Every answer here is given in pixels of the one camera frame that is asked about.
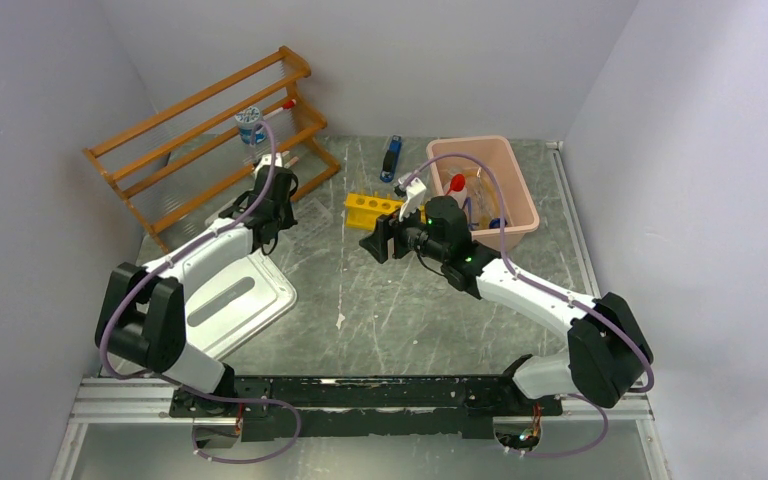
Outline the graduated cylinder blue base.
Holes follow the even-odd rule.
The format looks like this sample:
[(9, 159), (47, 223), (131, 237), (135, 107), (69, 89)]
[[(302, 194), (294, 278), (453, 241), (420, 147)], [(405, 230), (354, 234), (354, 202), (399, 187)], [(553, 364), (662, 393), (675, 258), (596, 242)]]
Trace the graduated cylinder blue base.
[(503, 218), (493, 218), (489, 221), (487, 228), (490, 230), (499, 229), (502, 226), (507, 225), (507, 220)]

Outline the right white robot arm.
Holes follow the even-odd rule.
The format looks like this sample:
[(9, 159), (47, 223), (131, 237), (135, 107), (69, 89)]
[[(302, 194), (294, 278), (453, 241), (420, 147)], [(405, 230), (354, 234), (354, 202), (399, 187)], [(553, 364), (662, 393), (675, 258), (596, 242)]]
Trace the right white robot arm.
[(559, 354), (527, 356), (508, 368), (499, 398), (510, 413), (566, 394), (612, 408), (626, 393), (654, 385), (652, 351), (624, 298), (588, 297), (515, 266), (473, 239), (466, 213), (448, 196), (432, 198), (423, 213), (379, 216), (359, 245), (379, 263), (409, 254), (436, 261), (454, 289), (508, 307), (565, 341)]

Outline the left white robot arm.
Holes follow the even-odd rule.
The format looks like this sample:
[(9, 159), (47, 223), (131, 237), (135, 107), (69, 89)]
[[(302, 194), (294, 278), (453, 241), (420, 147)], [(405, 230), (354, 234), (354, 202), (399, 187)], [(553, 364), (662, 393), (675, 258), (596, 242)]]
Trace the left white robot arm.
[(221, 416), (237, 400), (223, 358), (287, 313), (296, 289), (269, 258), (295, 225), (296, 175), (266, 167), (207, 229), (170, 254), (111, 273), (95, 333), (105, 372), (117, 379), (153, 374), (197, 390), (197, 403)]

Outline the metal tray lid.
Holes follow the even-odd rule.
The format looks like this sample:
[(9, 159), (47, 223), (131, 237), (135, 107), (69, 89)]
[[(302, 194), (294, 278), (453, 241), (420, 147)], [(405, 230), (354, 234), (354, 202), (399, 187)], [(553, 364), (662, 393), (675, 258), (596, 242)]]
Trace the metal tray lid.
[(185, 296), (187, 341), (223, 359), (293, 308), (297, 292), (276, 264), (230, 235), (175, 250), (167, 273)]

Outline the blue safety goggles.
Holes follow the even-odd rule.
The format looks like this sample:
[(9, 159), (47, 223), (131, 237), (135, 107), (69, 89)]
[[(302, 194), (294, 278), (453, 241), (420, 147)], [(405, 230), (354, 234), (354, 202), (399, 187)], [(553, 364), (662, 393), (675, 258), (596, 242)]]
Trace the blue safety goggles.
[(464, 199), (462, 210), (464, 211), (467, 219), (467, 227), (470, 231), (474, 231), (477, 223), (473, 221), (473, 215), (472, 215), (472, 201), (469, 197), (466, 197)]

